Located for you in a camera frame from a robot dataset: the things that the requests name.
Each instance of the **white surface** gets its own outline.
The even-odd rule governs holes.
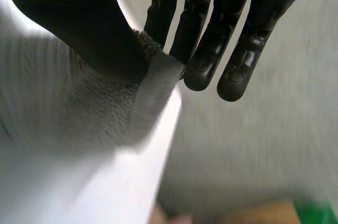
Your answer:
[[[9,0],[0,3],[24,34],[41,30]],[[123,11],[137,27],[127,9]],[[175,88],[153,131],[136,148],[72,158],[41,152],[18,155],[15,167],[0,177],[0,223],[146,223],[180,108]]]

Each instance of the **green object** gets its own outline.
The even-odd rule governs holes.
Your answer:
[[[295,208],[301,224],[338,224],[330,206],[295,204]]]

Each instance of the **fleece cloth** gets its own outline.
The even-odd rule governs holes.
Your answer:
[[[50,33],[20,35],[1,10],[0,155],[6,148],[110,150],[152,129],[184,65],[144,32],[148,72],[133,85],[100,74]]]

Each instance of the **gray fuzzy fabric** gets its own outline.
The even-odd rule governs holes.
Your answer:
[[[10,17],[0,19],[0,156],[8,144],[62,151],[135,144],[152,129],[183,70],[136,31],[149,68],[126,85],[91,69],[55,36],[23,37]]]

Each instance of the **robotic hand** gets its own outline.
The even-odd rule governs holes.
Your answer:
[[[164,46],[177,0],[152,0],[144,30]],[[226,101],[242,97],[278,20],[295,0],[251,0],[240,38],[217,86]],[[170,54],[186,65],[184,82],[194,91],[210,83],[227,48],[246,0],[214,0],[213,12],[198,44],[211,0],[185,0]]]

